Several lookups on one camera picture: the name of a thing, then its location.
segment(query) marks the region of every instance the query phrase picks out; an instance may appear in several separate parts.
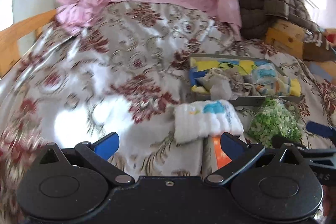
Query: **white diaper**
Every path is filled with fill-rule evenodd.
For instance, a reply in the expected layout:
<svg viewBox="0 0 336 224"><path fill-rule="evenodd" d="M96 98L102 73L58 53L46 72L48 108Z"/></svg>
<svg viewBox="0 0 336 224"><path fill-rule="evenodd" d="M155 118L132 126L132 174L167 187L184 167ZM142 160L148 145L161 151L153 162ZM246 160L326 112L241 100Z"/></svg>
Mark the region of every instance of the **white diaper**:
<svg viewBox="0 0 336 224"><path fill-rule="evenodd" d="M198 101L175 107L175 140L185 143L197 138L220 136L223 132L241 135L243 125L228 101Z"/></svg>

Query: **folded diaper package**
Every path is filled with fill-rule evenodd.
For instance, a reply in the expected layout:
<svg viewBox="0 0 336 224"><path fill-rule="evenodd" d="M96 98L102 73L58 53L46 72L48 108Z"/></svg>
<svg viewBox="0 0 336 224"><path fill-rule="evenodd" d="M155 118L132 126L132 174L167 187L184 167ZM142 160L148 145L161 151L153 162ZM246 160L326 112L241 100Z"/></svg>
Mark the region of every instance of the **folded diaper package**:
<svg viewBox="0 0 336 224"><path fill-rule="evenodd" d="M258 85L269 85L275 83L277 78L277 71L273 64L261 65L252 70L252 82Z"/></svg>
<svg viewBox="0 0 336 224"><path fill-rule="evenodd" d="M228 101L197 101L175 107L175 140L186 143L197 138L220 136L223 132L241 135L243 125Z"/></svg>
<svg viewBox="0 0 336 224"><path fill-rule="evenodd" d="M256 90L262 95L300 96L301 86L297 79L278 75L277 81L268 85L255 85Z"/></svg>

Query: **brown quilted blanket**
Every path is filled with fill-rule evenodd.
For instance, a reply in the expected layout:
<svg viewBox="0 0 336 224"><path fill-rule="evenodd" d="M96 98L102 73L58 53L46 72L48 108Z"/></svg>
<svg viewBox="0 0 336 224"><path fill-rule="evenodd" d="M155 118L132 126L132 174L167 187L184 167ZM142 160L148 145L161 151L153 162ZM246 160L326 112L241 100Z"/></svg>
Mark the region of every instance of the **brown quilted blanket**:
<svg viewBox="0 0 336 224"><path fill-rule="evenodd" d="M241 35L246 39L263 38L267 29L279 19L315 32L318 25L310 20L304 0L239 0Z"/></svg>

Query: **white fabric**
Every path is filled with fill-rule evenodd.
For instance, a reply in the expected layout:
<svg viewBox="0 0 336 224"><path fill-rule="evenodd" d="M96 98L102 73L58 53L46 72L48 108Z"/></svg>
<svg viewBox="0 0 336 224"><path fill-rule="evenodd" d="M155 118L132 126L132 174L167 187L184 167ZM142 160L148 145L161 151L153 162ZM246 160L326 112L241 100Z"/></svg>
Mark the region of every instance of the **white fabric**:
<svg viewBox="0 0 336 224"><path fill-rule="evenodd" d="M220 136L223 132L238 136L244 132L233 105L225 100L181 104L175 107L174 116L177 143Z"/></svg>
<svg viewBox="0 0 336 224"><path fill-rule="evenodd" d="M235 100L236 95L233 95L229 80L218 78L210 89L211 100Z"/></svg>
<svg viewBox="0 0 336 224"><path fill-rule="evenodd" d="M201 11L125 1L74 40L54 27L1 79L0 129L62 148L117 132L110 162L135 179L198 175L203 142L177 146L172 114L190 93L189 54L232 44L231 29L214 24Z"/></svg>

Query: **metal screw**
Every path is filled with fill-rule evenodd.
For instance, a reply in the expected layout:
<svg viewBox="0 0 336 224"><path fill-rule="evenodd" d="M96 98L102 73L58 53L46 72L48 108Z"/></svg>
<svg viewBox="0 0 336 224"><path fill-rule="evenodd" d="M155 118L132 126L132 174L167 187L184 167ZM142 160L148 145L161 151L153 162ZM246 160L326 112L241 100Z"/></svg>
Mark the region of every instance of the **metal screw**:
<svg viewBox="0 0 336 224"><path fill-rule="evenodd" d="M115 181L118 183L130 183L132 181L132 177L129 175L118 175L115 177Z"/></svg>
<svg viewBox="0 0 336 224"><path fill-rule="evenodd" d="M212 174L210 176L208 176L208 181L212 182L212 183L220 183L224 181L224 178L221 175L216 175L216 174Z"/></svg>
<svg viewBox="0 0 336 224"><path fill-rule="evenodd" d="M166 181L166 186L174 186L174 182L172 182L172 181Z"/></svg>

